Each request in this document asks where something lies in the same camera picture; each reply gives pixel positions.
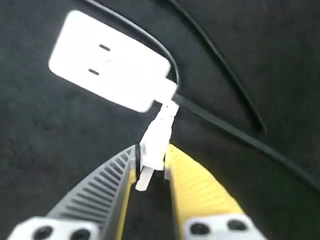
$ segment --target white power adapter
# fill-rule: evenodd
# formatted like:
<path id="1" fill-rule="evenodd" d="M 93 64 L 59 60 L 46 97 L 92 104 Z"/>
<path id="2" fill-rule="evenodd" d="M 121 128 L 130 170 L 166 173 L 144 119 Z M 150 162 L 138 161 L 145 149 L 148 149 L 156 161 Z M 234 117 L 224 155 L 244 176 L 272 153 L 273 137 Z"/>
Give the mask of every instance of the white power adapter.
<path id="1" fill-rule="evenodd" d="M 138 112 L 177 90 L 166 79 L 166 58 L 77 10 L 68 13 L 48 64 L 59 77 Z"/>

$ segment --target black fabric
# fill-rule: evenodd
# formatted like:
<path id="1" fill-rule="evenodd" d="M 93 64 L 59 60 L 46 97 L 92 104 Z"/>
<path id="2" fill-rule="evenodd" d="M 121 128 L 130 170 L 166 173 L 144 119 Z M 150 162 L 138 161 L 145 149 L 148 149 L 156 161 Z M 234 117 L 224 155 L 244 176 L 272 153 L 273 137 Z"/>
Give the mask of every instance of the black fabric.
<path id="1" fill-rule="evenodd" d="M 232 86 L 165 0 L 104 0 L 165 44 L 181 71 L 180 93 L 256 134 Z M 242 78 L 266 122 L 257 137 L 320 180 L 320 23 L 317 1 L 180 0 Z M 97 166 L 137 143 L 157 106 L 135 113 L 53 75 L 48 59 L 71 9 L 110 25 L 79 1 L 0 1 L 1 238 L 45 215 Z M 118 26 L 123 32 L 134 34 Z M 172 143 L 209 169 L 269 239 L 315 239 L 319 195 L 272 159 L 179 110 Z M 162 177 L 133 191 L 124 239 L 173 239 Z"/>

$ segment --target screw hole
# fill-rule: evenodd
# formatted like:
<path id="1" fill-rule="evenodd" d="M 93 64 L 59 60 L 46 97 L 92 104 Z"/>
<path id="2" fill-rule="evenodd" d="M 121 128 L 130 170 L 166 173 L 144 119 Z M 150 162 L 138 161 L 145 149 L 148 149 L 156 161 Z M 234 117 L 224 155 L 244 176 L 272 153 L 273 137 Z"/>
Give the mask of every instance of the screw hole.
<path id="1" fill-rule="evenodd" d="M 232 231 L 245 231 L 248 229 L 246 224 L 236 219 L 228 221 L 228 228 Z"/>
<path id="2" fill-rule="evenodd" d="M 53 228 L 51 226 L 42 226 L 38 228 L 33 234 L 34 240 L 44 240 L 50 237 L 53 232 Z"/>
<path id="3" fill-rule="evenodd" d="M 86 229 L 80 229 L 71 235 L 70 240 L 89 240 L 89 238 L 90 232 Z"/>
<path id="4" fill-rule="evenodd" d="M 191 233 L 194 235 L 207 235 L 208 233 L 210 233 L 210 229 L 206 224 L 203 223 L 194 223 L 191 227 L 190 227 Z"/>

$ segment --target cord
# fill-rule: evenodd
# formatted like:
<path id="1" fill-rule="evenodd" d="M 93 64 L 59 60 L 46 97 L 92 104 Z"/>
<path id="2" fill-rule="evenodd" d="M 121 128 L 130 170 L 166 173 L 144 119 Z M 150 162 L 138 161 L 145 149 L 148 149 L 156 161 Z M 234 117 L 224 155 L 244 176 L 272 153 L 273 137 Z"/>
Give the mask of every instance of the cord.
<path id="1" fill-rule="evenodd" d="M 251 100 L 248 92 L 245 90 L 242 81 L 236 75 L 232 67 L 228 64 L 221 52 L 217 49 L 217 46 L 213 43 L 213 41 L 206 34 L 204 29 L 197 23 L 197 21 L 176 0 L 167 1 L 188 21 L 189 25 L 194 28 L 196 33 L 202 38 L 203 42 L 207 45 L 207 48 L 211 51 L 212 55 L 218 60 L 219 67 L 222 72 L 227 76 L 227 78 L 229 78 L 231 83 L 235 86 L 236 90 L 240 93 L 240 96 L 243 98 L 245 104 L 247 105 L 247 110 L 252 115 L 253 120 L 254 122 L 256 122 L 259 130 L 263 133 L 266 133 L 267 127 L 253 101 Z"/>
<path id="2" fill-rule="evenodd" d="M 152 36 L 150 33 L 148 33 L 146 30 L 142 29 L 129 19 L 125 18 L 124 16 L 120 15 L 119 13 L 111 10 L 110 8 L 94 1 L 94 0 L 83 0 L 86 3 L 93 5 L 100 9 L 101 11 L 108 13 L 117 19 L 123 21 L 127 25 L 134 28 L 139 33 L 143 34 L 145 37 L 147 37 L 149 40 L 154 42 L 166 55 L 168 60 L 171 62 L 176 82 L 180 82 L 180 74 L 178 70 L 178 65 L 169 52 L 169 50 L 154 36 Z M 207 110 L 203 109 L 202 107 L 196 105 L 195 103 L 191 102 L 190 100 L 184 98 L 183 96 L 176 94 L 173 97 L 173 100 L 179 104 L 181 107 L 184 107 L 188 109 L 189 111 L 193 112 L 194 114 L 198 115 L 199 117 L 207 120 L 214 126 L 218 127 L 219 129 L 223 130 L 224 132 L 232 135 L 233 137 L 237 138 L 241 142 L 251 146 L 252 148 L 258 150 L 259 152 L 265 154 L 268 157 L 271 157 L 275 161 L 277 161 L 279 164 L 281 164 L 283 167 L 290 170 L 296 177 L 298 177 L 301 181 L 303 181 L 306 185 L 311 187 L 313 190 L 315 190 L 317 193 L 320 193 L 320 182 L 318 182 L 316 179 L 314 179 L 309 173 L 307 173 L 304 169 L 299 167 L 294 161 L 291 159 L 285 157 L 281 153 L 277 152 L 276 150 L 272 149 L 271 147 L 265 145 L 263 142 L 255 139 L 254 137 L 246 134 L 245 132 L 239 130 L 238 128 L 232 126 L 231 124 L 225 122 L 224 120 L 218 118 L 214 114 L 208 112 Z"/>

